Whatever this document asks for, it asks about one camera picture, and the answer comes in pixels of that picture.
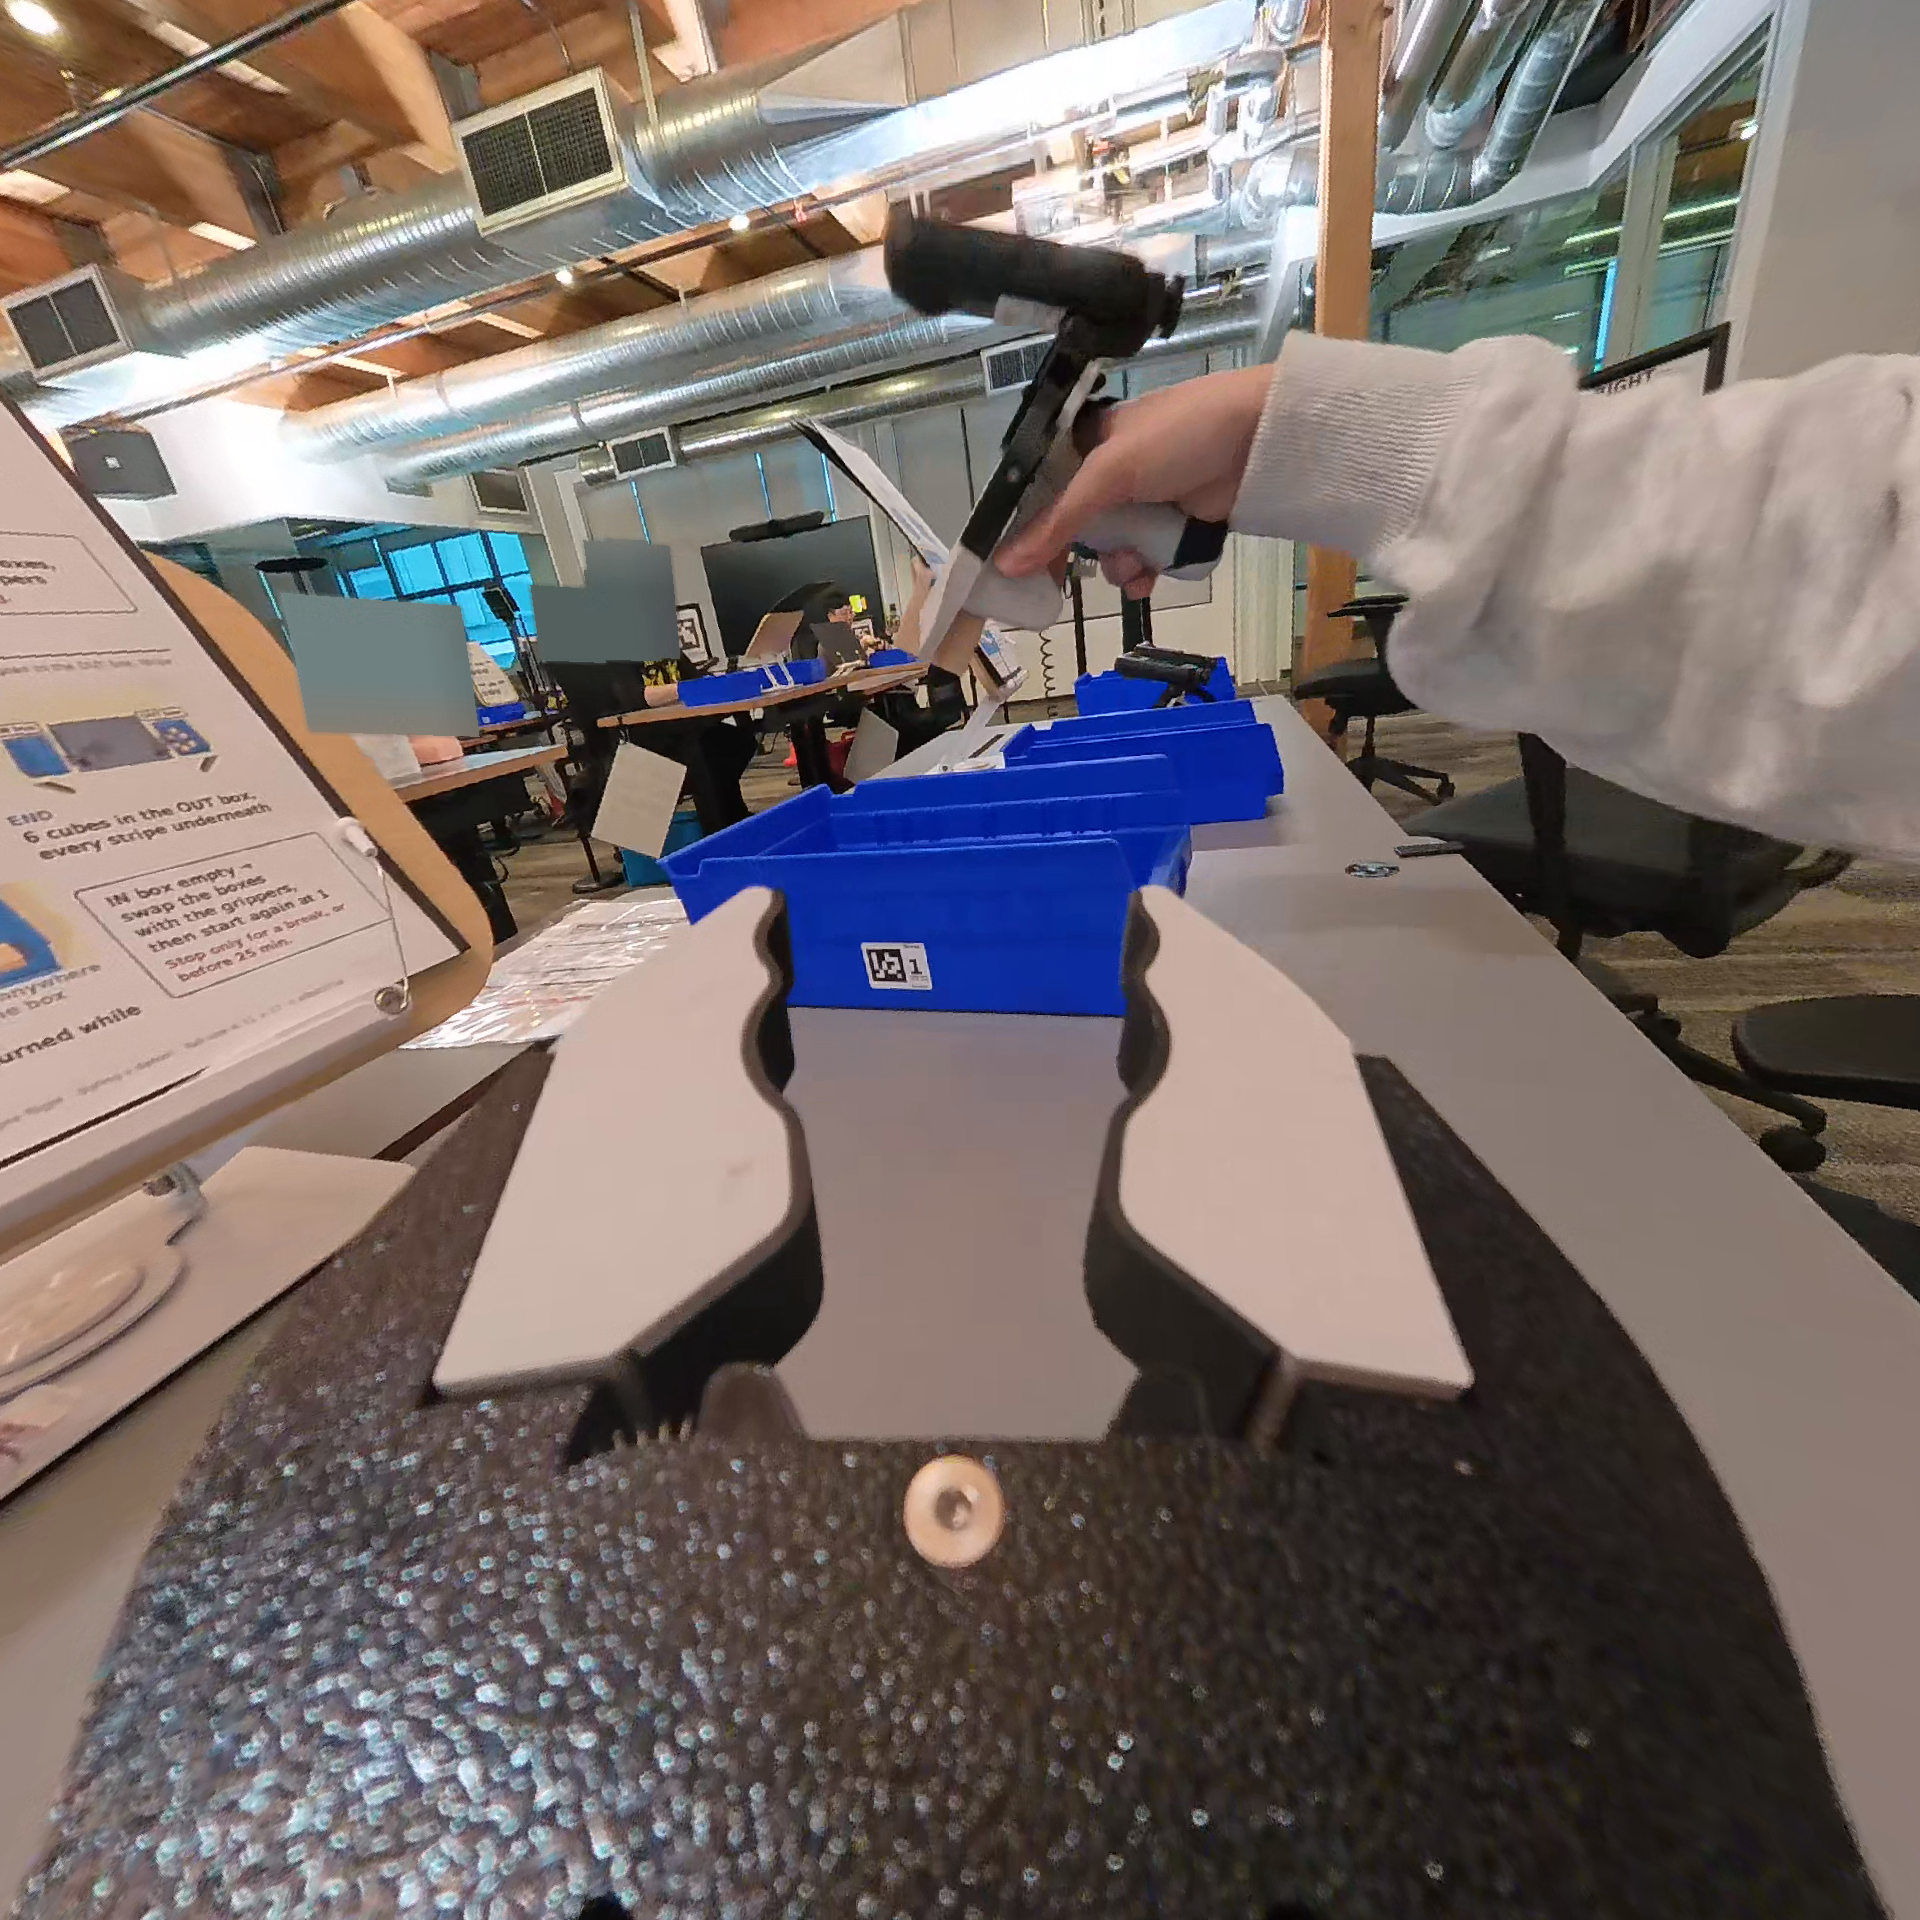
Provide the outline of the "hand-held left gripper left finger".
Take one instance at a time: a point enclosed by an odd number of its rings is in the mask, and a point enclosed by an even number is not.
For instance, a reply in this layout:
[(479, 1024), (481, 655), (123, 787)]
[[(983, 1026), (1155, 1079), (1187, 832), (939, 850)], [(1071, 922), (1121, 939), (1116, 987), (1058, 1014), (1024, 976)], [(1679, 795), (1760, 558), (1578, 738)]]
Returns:
[(825, 1259), (787, 1103), (785, 902), (752, 886), (600, 993), (551, 1052), (435, 1390), (635, 1387), (695, 1403), (778, 1367)]

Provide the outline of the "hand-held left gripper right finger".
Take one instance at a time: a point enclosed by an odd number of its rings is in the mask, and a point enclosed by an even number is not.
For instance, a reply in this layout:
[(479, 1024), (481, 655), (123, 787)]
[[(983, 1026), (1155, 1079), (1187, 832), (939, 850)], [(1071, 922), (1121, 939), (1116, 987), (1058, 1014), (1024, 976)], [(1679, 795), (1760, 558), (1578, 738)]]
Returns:
[(1350, 1035), (1167, 887), (1128, 912), (1123, 1097), (1083, 1259), (1118, 1433), (1275, 1442), (1307, 1387), (1451, 1403), (1472, 1363)]

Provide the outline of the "blue plastic bin white tag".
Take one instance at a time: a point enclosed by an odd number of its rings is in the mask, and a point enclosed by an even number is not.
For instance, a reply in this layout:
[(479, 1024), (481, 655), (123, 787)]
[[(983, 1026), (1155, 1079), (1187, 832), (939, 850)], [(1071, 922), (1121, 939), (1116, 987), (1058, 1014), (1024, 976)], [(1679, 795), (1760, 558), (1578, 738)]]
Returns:
[(1118, 1018), (1131, 902), (1192, 856), (1168, 762), (1128, 758), (812, 787), (664, 868), (692, 922), (783, 897), (799, 1007)]

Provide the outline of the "person's right forearm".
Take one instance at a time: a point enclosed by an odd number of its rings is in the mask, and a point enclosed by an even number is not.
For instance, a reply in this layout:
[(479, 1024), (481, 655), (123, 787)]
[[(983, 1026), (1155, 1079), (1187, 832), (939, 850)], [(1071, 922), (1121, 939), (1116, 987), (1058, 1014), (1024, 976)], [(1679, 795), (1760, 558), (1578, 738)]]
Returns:
[(1295, 334), (1232, 528), (1407, 594), (1426, 713), (1724, 826), (1919, 850), (1919, 361), (1582, 392), (1534, 338)]

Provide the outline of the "person's right hand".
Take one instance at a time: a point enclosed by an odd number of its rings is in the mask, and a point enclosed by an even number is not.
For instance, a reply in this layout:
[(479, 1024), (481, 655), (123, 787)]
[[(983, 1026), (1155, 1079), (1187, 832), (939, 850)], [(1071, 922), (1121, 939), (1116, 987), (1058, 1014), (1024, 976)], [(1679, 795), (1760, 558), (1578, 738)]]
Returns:
[(1228, 524), (1279, 366), (1202, 376), (1112, 407), (1068, 486), (1020, 536), (1001, 543), (1008, 579), (1062, 577), (1090, 519), (1138, 506)]

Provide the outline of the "white tilted instruction board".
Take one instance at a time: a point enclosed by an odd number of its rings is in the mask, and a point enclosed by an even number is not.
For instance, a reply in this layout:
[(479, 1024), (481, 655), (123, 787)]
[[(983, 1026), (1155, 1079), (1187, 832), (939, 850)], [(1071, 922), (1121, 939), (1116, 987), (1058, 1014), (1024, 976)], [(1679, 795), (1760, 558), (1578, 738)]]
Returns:
[(801, 434), (881, 510), (926, 571), (903, 616), (912, 657), (956, 678), (970, 670), (983, 704), (998, 713), (1024, 683), (1024, 668), (1007, 648), (1007, 632), (971, 616), (976, 577), (994, 574), (992, 568), (966, 547), (950, 548), (875, 459), (828, 423), (803, 422)]

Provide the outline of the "laminated instruction sheets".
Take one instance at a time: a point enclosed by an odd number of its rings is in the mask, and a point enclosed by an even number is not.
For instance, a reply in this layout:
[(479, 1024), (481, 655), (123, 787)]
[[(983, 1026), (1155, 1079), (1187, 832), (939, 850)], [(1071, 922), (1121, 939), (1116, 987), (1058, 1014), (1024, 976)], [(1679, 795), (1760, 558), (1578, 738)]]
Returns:
[(679, 939), (683, 904), (641, 889), (577, 904), (494, 961), (487, 986), (467, 1008), (408, 1050), (529, 1048), (560, 1038), (587, 1004)]

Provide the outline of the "grey board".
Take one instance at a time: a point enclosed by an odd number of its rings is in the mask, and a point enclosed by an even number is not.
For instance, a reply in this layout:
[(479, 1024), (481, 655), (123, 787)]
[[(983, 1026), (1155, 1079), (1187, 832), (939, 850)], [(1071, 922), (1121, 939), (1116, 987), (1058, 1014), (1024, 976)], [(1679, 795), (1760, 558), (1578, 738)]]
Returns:
[(688, 771), (681, 762), (618, 742), (592, 815), (590, 835), (611, 849), (659, 859), (672, 827)]

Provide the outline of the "instruction sheet on stand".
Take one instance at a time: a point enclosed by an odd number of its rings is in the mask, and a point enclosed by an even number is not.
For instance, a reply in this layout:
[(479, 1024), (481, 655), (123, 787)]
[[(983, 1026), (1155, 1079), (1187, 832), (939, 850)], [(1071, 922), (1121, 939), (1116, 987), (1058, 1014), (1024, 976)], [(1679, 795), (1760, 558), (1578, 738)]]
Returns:
[(467, 1007), (489, 926), (278, 641), (6, 403), (3, 1498), (336, 1258), (404, 1166), (246, 1131)]

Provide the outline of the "white air vent grille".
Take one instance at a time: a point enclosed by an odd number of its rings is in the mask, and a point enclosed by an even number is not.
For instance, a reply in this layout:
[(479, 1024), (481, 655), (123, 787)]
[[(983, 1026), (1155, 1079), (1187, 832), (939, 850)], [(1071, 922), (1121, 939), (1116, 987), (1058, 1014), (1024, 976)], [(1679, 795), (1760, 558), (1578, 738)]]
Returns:
[(603, 70), (451, 124), (482, 235), (577, 210), (633, 185), (633, 131)]
[(136, 350), (123, 280), (98, 263), (3, 299), (38, 380), (80, 372)]

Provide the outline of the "printed instruction sheet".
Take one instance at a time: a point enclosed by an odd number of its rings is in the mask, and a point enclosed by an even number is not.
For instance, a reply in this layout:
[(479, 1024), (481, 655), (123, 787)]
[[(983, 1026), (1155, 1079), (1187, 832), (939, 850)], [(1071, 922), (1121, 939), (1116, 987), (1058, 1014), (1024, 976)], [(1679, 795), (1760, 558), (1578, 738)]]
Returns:
[(6, 404), (6, 1223), (76, 1210), (409, 1034), (486, 934), (298, 727), (290, 664), (178, 590)]

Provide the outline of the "black wall screen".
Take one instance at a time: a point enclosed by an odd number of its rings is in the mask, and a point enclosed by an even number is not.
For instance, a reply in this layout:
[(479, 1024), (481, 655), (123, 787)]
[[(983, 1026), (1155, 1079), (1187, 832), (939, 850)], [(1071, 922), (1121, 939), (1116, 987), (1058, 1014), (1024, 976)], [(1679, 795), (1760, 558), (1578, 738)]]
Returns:
[(785, 521), (783, 528), (750, 543), (702, 547), (719, 642), (728, 657), (743, 657), (762, 620), (792, 610), (795, 594), (801, 608), (814, 606), (820, 592), (830, 594), (828, 606), (843, 606), (858, 594), (875, 618), (887, 608), (870, 519)]

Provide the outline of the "wooden post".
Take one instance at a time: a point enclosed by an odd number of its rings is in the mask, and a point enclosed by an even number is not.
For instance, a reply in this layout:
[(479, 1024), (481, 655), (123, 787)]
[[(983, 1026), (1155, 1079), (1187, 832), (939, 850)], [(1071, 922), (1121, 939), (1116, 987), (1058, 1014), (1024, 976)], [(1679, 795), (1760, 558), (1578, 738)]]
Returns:
[[(1319, 55), (1319, 162), (1315, 332), (1362, 342), (1371, 319), (1371, 256), (1378, 168), (1378, 105), (1384, 91), (1387, 3), (1327, 3)], [(1340, 664), (1354, 624), (1337, 618), (1356, 590), (1356, 561), (1334, 547), (1311, 545), (1305, 555), (1305, 620), (1295, 678), (1295, 702), (1311, 727), (1330, 736), (1330, 706), (1311, 702), (1311, 680)]]

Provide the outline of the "silver air duct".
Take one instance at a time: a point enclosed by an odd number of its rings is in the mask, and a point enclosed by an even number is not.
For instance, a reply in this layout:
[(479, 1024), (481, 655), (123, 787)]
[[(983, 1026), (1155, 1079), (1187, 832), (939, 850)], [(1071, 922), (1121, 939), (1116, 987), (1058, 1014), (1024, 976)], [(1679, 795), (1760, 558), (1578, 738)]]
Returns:
[[(914, 97), (902, 16), (801, 55), (625, 104), (630, 190), (482, 235), (462, 164), (402, 194), (284, 233), (164, 284), (123, 280), (136, 350), (38, 380), (6, 319), (6, 398), (38, 426), (155, 427), (278, 377), (319, 377), (296, 350), (425, 345), (412, 323), (492, 319), (481, 297), (555, 292), (560, 271), (633, 268), (652, 242), (719, 240), (732, 218), (858, 212), (983, 185), (1020, 161), (1008, 210), (983, 230), (1123, 250), (1160, 273), (1242, 266), (1258, 233), (1316, 204), (1321, 44), (1311, 6), (1202, 6), (1129, 33)], [(679, 377), (740, 376), (747, 394), (825, 380), (830, 348), (906, 361), (922, 314), (899, 299), (881, 242), (812, 256), (635, 316), (522, 343), (442, 372), (279, 417), (299, 464), (376, 463), (401, 492), (587, 444), (585, 404)]]

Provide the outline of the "black wall speaker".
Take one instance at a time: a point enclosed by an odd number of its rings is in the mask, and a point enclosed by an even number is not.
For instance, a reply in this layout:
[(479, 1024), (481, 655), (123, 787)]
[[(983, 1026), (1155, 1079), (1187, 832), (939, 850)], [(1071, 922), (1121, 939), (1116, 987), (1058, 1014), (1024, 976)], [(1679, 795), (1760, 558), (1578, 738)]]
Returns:
[(164, 500), (176, 480), (152, 433), (140, 426), (66, 427), (63, 446), (86, 492), (100, 500)]

